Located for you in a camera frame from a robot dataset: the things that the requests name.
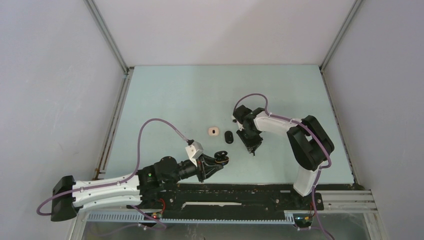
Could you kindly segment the black gold-striped charging case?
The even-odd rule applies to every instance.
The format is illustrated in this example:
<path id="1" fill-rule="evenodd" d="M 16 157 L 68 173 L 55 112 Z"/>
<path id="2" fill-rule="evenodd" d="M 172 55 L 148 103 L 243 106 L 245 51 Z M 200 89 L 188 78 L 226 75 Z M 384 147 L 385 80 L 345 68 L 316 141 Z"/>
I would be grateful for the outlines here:
<path id="1" fill-rule="evenodd" d="M 225 150 L 218 151 L 214 154 L 214 161 L 216 164 L 225 166 L 229 163 L 230 158 L 228 157 L 228 152 Z"/>

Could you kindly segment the black oval charging case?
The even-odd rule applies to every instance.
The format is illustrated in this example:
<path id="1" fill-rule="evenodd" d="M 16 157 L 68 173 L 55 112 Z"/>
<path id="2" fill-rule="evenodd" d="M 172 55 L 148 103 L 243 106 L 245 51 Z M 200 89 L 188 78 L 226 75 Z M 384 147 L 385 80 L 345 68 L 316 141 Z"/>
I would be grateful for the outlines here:
<path id="1" fill-rule="evenodd" d="M 224 141 L 227 144 L 232 144 L 234 142 L 234 135 L 233 135 L 233 133 L 230 130 L 227 130 L 224 133 Z"/>

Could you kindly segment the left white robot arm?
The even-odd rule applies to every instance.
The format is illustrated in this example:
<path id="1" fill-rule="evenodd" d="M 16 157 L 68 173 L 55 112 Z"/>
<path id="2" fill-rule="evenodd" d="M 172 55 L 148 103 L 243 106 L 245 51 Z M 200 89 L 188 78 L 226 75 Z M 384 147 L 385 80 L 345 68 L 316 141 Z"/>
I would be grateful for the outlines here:
<path id="1" fill-rule="evenodd" d="M 158 192 L 165 185 L 196 176 L 199 182 L 222 170 L 229 162 L 226 151 L 216 152 L 213 157 L 201 154 L 194 162 L 187 159 L 177 162 L 165 156 L 153 165 L 139 169 L 134 176 L 76 181 L 73 176 L 62 177 L 52 190 L 52 222 L 73 219 L 79 212 L 114 207 L 139 206 L 153 208 L 158 202 Z"/>

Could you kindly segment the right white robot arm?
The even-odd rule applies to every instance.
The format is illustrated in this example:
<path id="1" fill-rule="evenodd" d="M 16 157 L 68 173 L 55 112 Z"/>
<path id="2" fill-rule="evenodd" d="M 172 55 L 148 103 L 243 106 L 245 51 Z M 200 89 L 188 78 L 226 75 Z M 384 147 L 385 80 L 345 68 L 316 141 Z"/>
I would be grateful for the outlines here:
<path id="1" fill-rule="evenodd" d="M 318 119 L 312 115 L 301 119 L 282 119 L 267 114 L 264 108 L 251 110 L 241 105 L 233 110 L 232 121 L 237 124 L 236 134 L 250 154 L 261 146 L 262 133 L 287 136 L 299 165 L 293 184 L 295 192 L 291 194 L 290 201 L 297 209 L 308 206 L 320 167 L 335 150 L 333 141 Z"/>

